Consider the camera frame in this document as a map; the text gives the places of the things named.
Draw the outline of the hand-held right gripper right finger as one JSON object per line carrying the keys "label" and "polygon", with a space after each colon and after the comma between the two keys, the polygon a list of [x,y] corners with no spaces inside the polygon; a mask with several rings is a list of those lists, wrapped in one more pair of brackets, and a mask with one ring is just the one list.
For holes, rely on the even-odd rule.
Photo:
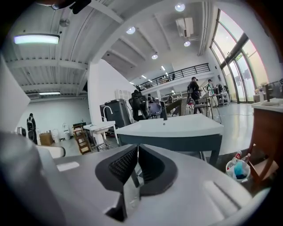
{"label": "hand-held right gripper right finger", "polygon": [[178,174],[164,193],[142,197],[127,225],[210,226],[252,200],[242,185],[207,162],[160,147],[149,148],[175,162]]}

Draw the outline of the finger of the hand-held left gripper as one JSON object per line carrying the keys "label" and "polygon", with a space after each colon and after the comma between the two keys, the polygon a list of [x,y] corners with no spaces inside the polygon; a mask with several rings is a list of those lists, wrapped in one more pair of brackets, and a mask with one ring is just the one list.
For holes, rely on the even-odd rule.
{"label": "finger of the hand-held left gripper", "polygon": [[63,147],[53,147],[53,146],[42,146],[36,145],[39,151],[48,150],[52,158],[62,158],[65,157],[66,151]]}

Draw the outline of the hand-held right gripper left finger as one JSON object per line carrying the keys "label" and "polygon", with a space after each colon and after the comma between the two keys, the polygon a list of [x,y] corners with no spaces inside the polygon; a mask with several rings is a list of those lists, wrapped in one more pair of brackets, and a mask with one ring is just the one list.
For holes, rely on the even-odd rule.
{"label": "hand-held right gripper left finger", "polygon": [[51,226],[137,226],[129,216],[124,184],[137,164],[138,147],[54,159],[47,153],[47,181],[56,200],[49,204]]}

